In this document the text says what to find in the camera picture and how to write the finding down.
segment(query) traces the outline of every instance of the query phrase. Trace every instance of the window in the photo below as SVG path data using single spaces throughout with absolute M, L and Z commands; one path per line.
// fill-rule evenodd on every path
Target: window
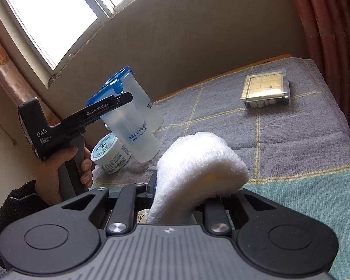
M 51 74 L 106 22 L 123 0 L 5 0 Z

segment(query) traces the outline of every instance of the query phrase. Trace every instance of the handheld device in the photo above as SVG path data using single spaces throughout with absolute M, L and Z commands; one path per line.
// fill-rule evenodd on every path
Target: handheld device
M 59 170 L 60 193 L 64 200 L 86 192 L 80 182 L 82 170 L 80 164 L 84 159 L 85 127 L 133 99 L 126 92 L 117 97 L 111 95 L 64 119 L 55 126 L 49 126 L 37 98 L 32 98 L 18 106 L 19 120 L 27 140 L 35 155 L 42 161 L 64 147 L 76 146 L 77 155 L 63 164 Z
M 10 224 L 3 279 L 332 279 L 335 233 L 246 189 L 204 201 L 196 225 L 137 224 L 155 182 L 99 187 Z

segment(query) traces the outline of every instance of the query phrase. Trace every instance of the sleeve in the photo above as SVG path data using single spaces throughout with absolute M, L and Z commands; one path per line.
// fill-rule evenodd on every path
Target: sleeve
M 12 222 L 49 207 L 35 192 L 35 180 L 10 192 L 0 207 L 0 234 Z M 5 268 L 0 258 L 0 266 Z

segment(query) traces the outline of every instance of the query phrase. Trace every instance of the pink curtain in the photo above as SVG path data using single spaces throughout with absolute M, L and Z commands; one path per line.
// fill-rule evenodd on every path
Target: pink curtain
M 37 97 L 41 108 L 50 126 L 60 123 L 60 120 L 49 109 L 49 107 L 39 98 L 36 92 L 28 84 L 17 67 L 14 65 L 5 49 L 0 44 L 0 85 L 12 99 L 15 105 L 26 102 Z
M 294 0 L 314 59 L 350 126 L 350 0 Z

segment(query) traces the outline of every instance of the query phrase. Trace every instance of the white towel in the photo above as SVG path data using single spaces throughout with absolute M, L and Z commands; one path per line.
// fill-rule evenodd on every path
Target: white towel
M 146 223 L 188 224 L 194 207 L 234 194 L 248 181 L 245 163 L 222 138 L 196 133 L 177 139 L 157 163 L 157 188 Z

